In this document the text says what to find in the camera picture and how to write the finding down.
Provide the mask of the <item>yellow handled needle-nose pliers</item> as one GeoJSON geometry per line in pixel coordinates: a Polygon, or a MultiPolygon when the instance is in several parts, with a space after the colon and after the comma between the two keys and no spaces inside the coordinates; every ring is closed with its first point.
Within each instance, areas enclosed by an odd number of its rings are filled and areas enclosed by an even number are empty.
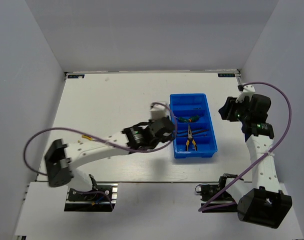
{"type": "Polygon", "coordinates": [[[188,151],[189,150],[189,145],[192,144],[194,147],[194,150],[197,151],[197,144],[193,138],[193,134],[192,134],[192,130],[190,125],[188,125],[188,130],[187,130],[187,141],[185,144],[185,150],[188,151]]]}

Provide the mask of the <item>large brown hex key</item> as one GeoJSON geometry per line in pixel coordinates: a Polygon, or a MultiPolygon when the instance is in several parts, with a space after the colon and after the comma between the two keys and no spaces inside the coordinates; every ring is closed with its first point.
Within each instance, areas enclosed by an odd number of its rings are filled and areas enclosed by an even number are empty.
{"type": "MultiPolygon", "coordinates": [[[[200,129],[200,128],[197,128],[197,129],[194,129],[191,131],[192,135],[199,135],[199,134],[202,134],[202,133],[205,133],[205,132],[208,132],[209,129],[200,129]]],[[[178,132],[177,133],[177,137],[178,138],[185,138],[185,137],[188,137],[188,130],[186,131],[181,131],[181,132],[178,132]]]]}

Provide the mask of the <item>green stubby screwdriver orange cap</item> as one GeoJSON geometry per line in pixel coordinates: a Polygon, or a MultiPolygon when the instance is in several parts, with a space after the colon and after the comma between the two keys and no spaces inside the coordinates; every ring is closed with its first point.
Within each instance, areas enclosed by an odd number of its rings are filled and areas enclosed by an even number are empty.
{"type": "Polygon", "coordinates": [[[191,117],[188,119],[188,121],[189,121],[190,123],[195,123],[195,122],[197,122],[199,119],[200,119],[200,116],[195,115],[195,116],[191,116],[191,117]]]}

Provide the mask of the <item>medium brown hex key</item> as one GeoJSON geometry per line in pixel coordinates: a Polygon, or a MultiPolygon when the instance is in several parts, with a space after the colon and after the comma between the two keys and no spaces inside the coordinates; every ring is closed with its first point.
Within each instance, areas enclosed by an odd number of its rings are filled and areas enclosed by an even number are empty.
{"type": "Polygon", "coordinates": [[[206,137],[207,134],[197,134],[197,135],[178,135],[177,138],[185,138],[185,139],[188,139],[188,138],[200,138],[200,137],[206,137]]]}

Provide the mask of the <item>yellow handled combination pliers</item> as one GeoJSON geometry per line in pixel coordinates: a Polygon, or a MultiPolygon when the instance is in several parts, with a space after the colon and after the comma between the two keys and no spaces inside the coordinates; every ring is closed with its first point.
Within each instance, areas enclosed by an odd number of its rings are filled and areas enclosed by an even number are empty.
{"type": "Polygon", "coordinates": [[[83,138],[83,139],[87,139],[87,140],[92,140],[92,138],[90,137],[90,136],[87,136],[87,135],[81,135],[81,138],[83,138]]]}

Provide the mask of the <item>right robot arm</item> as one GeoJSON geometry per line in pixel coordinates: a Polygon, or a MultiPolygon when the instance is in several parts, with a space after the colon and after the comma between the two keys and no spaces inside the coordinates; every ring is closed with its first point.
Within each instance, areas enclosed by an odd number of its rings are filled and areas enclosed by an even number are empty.
{"type": "Polygon", "coordinates": [[[266,122],[270,106],[270,98],[254,94],[243,101],[229,96],[219,109],[223,120],[241,122],[252,163],[267,156],[251,169],[252,188],[240,178],[234,184],[220,184],[217,192],[225,200],[234,199],[240,221],[276,229],[292,207],[292,198],[281,190],[273,154],[269,152],[274,139],[273,127],[266,122]]]}

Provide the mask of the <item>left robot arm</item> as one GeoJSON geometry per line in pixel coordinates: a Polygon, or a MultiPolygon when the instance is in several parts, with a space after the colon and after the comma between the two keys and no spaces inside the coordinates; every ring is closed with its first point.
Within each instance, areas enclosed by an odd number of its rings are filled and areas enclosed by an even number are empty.
{"type": "Polygon", "coordinates": [[[78,169],[80,166],[114,156],[154,152],[159,143],[173,140],[174,131],[174,123],[162,117],[147,122],[146,127],[138,124],[127,127],[102,142],[64,143],[57,139],[44,156],[49,186],[69,186],[91,200],[97,195],[97,187],[91,175],[78,169]]]}

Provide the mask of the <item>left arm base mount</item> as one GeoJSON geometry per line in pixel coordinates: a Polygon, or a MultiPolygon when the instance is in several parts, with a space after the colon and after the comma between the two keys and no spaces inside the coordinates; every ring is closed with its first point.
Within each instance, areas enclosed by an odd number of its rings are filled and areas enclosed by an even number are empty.
{"type": "Polygon", "coordinates": [[[117,200],[117,183],[96,182],[90,193],[84,194],[70,188],[68,189],[64,211],[110,213],[117,200]]]}

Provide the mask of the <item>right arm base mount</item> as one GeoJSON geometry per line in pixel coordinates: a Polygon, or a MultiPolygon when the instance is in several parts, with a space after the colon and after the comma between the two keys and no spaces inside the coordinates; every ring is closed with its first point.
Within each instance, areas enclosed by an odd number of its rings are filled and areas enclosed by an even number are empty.
{"type": "Polygon", "coordinates": [[[217,195],[229,182],[237,178],[237,174],[224,173],[216,184],[200,183],[195,187],[195,193],[201,196],[202,213],[236,212],[237,203],[227,191],[217,195]]]}

